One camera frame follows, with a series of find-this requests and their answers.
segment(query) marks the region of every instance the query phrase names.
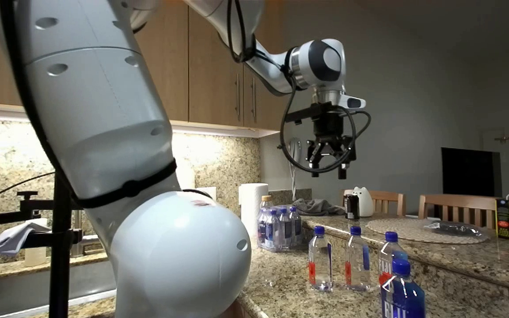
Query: television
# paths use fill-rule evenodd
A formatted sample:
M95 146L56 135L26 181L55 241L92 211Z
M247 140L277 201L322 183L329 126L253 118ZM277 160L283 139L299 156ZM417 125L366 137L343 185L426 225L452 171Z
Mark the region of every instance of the television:
M443 192L502 195L500 151L442 148Z

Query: paper towel roll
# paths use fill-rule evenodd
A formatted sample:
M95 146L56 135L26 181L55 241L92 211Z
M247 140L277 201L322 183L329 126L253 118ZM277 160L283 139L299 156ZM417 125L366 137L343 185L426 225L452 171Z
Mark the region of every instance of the paper towel roll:
M260 208L260 197L263 193L269 193L269 183L238 185L240 220L246 225L251 238L254 238L258 231L258 208Z

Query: tile backsplash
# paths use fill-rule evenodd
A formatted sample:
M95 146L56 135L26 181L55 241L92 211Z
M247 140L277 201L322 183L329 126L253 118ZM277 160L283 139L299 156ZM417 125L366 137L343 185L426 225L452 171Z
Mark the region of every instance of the tile backsplash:
M173 153L194 171L196 186L215 186L217 201L238 215L238 183L261 179L260 142L251 137L175 132ZM0 211L19 208L18 190L37 190L37 199L53 197L53 165L26 119L0 119L0 190L21 179L39 176L0 192ZM85 232L92 231L83 218Z

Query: blue bottle cap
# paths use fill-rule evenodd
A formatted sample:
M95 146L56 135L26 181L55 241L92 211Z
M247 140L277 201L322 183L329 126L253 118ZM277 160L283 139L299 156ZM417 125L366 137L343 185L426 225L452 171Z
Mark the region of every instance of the blue bottle cap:
M383 232L383 238L387 241L398 241L398 232L396 231L387 231L387 232Z
M408 257L394 255L392 257L392 271L394 271L394 275L408 277L412 271Z
M314 225L313 232L318 234L318 236L323 236L325 234L325 227L323 225Z
M360 225L350 225L350 234L360 236Z

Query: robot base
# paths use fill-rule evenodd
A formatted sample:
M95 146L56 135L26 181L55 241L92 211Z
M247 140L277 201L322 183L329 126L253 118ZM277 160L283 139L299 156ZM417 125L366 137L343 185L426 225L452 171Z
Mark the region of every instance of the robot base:
M196 192L171 190L141 202L106 246L117 278L115 318L221 315L251 264L240 218Z

